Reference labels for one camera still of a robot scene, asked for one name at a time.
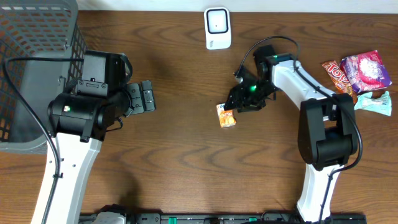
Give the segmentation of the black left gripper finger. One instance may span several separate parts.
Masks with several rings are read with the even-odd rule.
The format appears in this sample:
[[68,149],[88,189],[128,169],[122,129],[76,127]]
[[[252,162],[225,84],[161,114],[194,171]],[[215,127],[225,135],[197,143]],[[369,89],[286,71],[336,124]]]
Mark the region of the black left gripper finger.
[[155,111],[155,109],[156,109],[155,97],[154,97],[151,81],[145,80],[145,81],[141,82],[141,86],[142,86],[142,93],[143,93],[144,111],[145,112]]
[[131,105],[126,113],[126,116],[141,114],[144,112],[144,103],[142,99],[141,86],[138,83],[131,83],[127,85],[127,91],[131,96]]

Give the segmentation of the orange Kleenex tissue pack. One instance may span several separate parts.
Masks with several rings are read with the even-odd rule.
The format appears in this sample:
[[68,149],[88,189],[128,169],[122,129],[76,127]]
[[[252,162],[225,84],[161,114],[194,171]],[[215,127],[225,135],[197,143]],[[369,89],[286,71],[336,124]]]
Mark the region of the orange Kleenex tissue pack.
[[233,110],[225,110],[224,103],[218,104],[216,106],[216,110],[218,113],[218,119],[220,122],[220,126],[222,128],[228,128],[234,126],[236,124],[236,120],[233,116]]

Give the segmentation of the red snack bar wrapper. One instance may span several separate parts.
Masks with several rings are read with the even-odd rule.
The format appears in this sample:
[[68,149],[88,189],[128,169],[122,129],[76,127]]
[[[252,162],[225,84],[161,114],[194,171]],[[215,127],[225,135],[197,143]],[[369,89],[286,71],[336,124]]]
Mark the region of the red snack bar wrapper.
[[349,94],[355,105],[358,102],[358,97],[356,96],[345,72],[340,69],[337,62],[335,60],[327,61],[322,63],[322,67],[325,69],[327,74],[329,74],[338,92]]

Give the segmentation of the red purple pad packet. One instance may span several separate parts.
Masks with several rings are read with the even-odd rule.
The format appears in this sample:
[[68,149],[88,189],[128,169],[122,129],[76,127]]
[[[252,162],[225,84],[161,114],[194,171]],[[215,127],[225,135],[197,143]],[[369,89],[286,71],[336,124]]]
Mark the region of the red purple pad packet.
[[345,72],[356,94],[392,85],[392,80],[377,50],[345,57],[340,62],[340,68]]

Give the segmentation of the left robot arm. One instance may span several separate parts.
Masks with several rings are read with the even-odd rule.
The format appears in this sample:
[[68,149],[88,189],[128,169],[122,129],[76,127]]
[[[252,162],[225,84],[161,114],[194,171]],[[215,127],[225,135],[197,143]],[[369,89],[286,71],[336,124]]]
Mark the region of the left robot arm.
[[77,223],[106,133],[123,118],[156,109],[152,83],[130,82],[125,54],[88,50],[82,62],[81,78],[68,82],[47,109],[49,150],[32,223]]

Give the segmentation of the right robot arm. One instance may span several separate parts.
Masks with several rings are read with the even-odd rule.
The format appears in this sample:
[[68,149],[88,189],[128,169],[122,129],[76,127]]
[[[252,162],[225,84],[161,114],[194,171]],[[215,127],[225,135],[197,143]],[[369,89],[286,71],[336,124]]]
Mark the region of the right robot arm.
[[259,111],[269,96],[283,91],[299,109],[299,153],[306,163],[303,190],[296,208],[304,223],[330,219],[330,201],[339,170],[358,149],[354,104],[347,94],[336,94],[318,83],[292,54],[276,54],[271,45],[253,53],[257,73],[245,67],[235,73],[223,106],[239,113]]

